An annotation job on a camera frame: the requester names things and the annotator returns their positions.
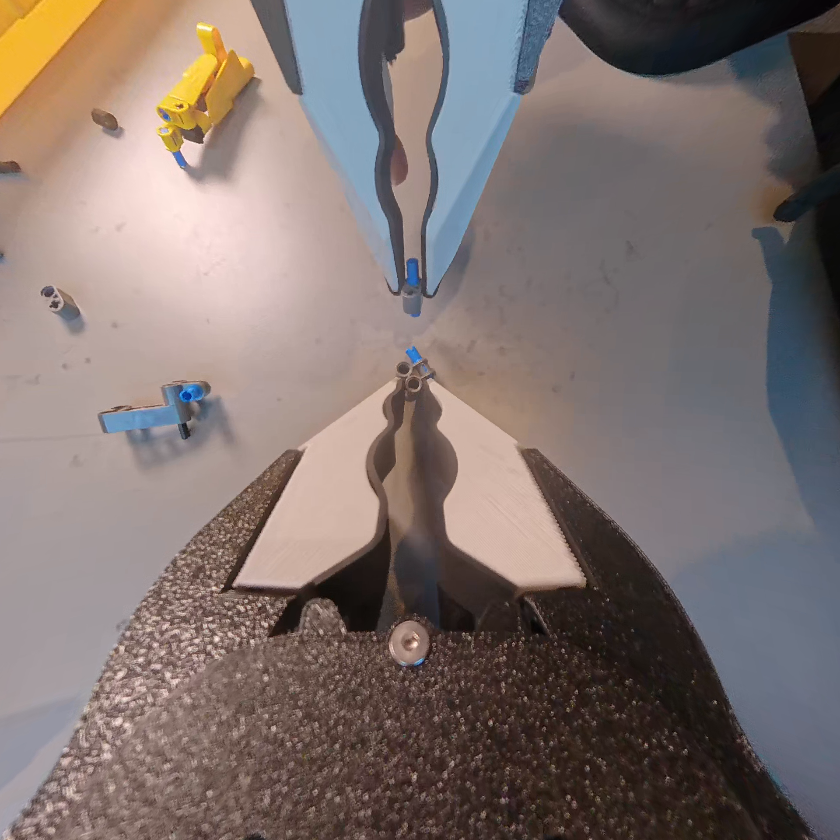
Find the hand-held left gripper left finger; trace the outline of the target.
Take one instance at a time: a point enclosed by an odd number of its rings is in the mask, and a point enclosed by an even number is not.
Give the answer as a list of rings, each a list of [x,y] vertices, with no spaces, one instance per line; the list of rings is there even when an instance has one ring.
[[[328,599],[351,632],[376,628],[391,562],[384,479],[396,462],[403,386],[391,380],[304,444],[232,573],[239,592],[290,595],[277,632]]]

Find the yellow parts bin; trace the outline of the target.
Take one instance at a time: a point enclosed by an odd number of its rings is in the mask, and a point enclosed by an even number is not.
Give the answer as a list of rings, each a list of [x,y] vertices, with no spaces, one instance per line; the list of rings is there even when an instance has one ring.
[[[1,113],[12,106],[100,4],[1,2]]]

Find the grey bent beam assembly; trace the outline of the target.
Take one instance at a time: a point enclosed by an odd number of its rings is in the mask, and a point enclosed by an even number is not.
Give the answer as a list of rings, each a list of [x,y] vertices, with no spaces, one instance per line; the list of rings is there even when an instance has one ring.
[[[153,427],[175,426],[182,439],[190,437],[191,406],[212,391],[206,381],[174,381],[161,388],[163,403],[149,406],[115,406],[98,414],[106,434],[127,433]]]

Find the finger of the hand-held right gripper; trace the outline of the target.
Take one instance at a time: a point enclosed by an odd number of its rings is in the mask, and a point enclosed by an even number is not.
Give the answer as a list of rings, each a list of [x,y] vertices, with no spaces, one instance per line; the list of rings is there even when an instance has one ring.
[[[527,1],[434,2],[444,68],[427,131],[432,184],[422,225],[424,295],[459,250],[518,109]]]
[[[380,138],[364,97],[362,1],[287,1],[301,105],[338,175],[348,205],[392,293],[398,292],[392,237],[376,193]]]

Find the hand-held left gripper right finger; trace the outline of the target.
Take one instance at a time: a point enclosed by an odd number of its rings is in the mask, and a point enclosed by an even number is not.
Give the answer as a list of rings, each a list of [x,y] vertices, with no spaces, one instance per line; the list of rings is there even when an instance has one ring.
[[[517,440],[441,384],[429,383],[443,446],[448,555],[440,590],[477,627],[492,605],[582,589],[583,568]]]

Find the grey connector with blue pin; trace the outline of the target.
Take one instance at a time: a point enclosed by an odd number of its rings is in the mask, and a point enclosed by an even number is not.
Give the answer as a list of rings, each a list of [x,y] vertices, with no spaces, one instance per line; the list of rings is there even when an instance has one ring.
[[[395,366],[395,374],[402,384],[405,399],[412,402],[421,394],[427,381],[434,378],[435,370],[414,345],[406,349],[406,357],[407,360],[401,360]]]

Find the grey desk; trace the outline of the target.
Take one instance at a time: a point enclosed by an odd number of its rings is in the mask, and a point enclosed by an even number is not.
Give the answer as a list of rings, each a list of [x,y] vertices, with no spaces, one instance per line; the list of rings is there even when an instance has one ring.
[[[2,160],[2,828],[172,557],[415,344],[646,552],[838,837],[837,319],[809,220],[772,225],[815,163],[785,38],[650,80],[556,24],[416,320],[248,2],[104,3]],[[179,381],[188,439],[102,431]]]

